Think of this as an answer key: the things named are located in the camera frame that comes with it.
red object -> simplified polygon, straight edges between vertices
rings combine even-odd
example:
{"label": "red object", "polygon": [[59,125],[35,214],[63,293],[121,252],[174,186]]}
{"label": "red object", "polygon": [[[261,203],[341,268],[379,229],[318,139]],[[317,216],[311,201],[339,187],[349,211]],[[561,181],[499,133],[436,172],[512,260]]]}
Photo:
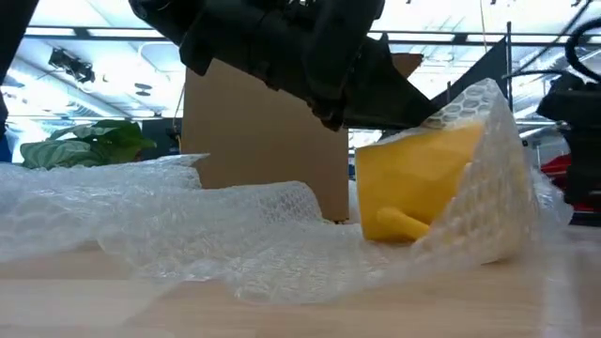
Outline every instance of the red object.
{"label": "red object", "polygon": [[[541,171],[545,173],[553,184],[555,184],[558,188],[565,191],[565,187],[567,186],[567,168],[572,164],[572,156],[571,155],[563,155],[555,160],[543,165],[541,167]],[[595,209],[587,202],[582,204],[577,204],[574,206],[576,211],[593,211],[593,212],[601,212],[601,209]]]}

yellow object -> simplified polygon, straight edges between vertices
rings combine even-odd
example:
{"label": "yellow object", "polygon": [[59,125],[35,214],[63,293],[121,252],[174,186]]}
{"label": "yellow object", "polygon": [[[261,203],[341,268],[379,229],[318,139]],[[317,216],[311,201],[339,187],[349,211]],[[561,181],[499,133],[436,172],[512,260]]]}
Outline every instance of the yellow object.
{"label": "yellow object", "polygon": [[473,123],[358,149],[363,236],[377,241],[425,236],[457,194],[483,132],[481,123]]}

black equipment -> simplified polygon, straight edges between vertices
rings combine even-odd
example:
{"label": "black equipment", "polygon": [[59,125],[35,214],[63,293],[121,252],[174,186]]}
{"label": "black equipment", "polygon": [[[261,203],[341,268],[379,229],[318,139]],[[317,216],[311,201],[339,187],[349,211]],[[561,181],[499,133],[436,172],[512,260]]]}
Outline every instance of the black equipment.
{"label": "black equipment", "polygon": [[305,100],[323,124],[419,125],[438,107],[393,66],[386,35],[367,37],[384,0],[130,0],[199,75],[217,58]]}
{"label": "black equipment", "polygon": [[68,55],[64,50],[53,49],[48,64],[57,69],[64,70],[80,84],[96,81],[96,74],[92,70],[91,64]]}
{"label": "black equipment", "polygon": [[[0,10],[0,85],[7,76],[10,63],[25,35],[25,29],[34,15],[38,0],[6,0]],[[4,137],[7,106],[0,95],[0,140]]]}
{"label": "black equipment", "polygon": [[594,82],[585,83],[564,72],[553,82],[537,113],[559,122],[559,130],[570,146],[572,164],[567,170],[565,202],[575,205],[594,201],[593,207],[601,209],[599,199],[591,199],[601,191],[601,76],[584,66],[576,53],[583,35],[596,28],[601,28],[601,19],[579,26],[565,44],[568,63]]}

table surface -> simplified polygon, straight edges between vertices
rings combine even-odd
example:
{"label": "table surface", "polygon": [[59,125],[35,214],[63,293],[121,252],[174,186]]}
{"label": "table surface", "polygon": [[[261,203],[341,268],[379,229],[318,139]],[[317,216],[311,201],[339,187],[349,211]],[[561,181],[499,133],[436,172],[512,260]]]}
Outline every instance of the table surface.
{"label": "table surface", "polygon": [[96,246],[0,265],[0,337],[601,337],[601,230],[506,262],[302,306],[127,279]]}

ceiling beam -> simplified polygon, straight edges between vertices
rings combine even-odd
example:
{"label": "ceiling beam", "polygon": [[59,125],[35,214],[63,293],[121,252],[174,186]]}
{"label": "ceiling beam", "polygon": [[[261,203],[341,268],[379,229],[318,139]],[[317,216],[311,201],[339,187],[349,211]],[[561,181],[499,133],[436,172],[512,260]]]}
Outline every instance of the ceiling beam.
{"label": "ceiling beam", "polygon": [[[482,32],[432,32],[432,31],[394,31],[373,30],[370,36],[379,38],[388,34],[391,44],[398,45],[438,45],[438,46],[482,46]],[[494,45],[505,37],[504,32],[486,33],[486,42]],[[516,47],[543,47],[551,45],[562,47],[568,36],[562,36],[558,42],[553,42],[557,34],[549,33],[513,33],[512,44]],[[74,39],[84,41],[168,41],[161,33],[151,28],[113,28],[113,27],[57,27],[30,26],[25,32],[25,38],[40,39]],[[586,35],[580,46],[601,47],[601,35]]]}

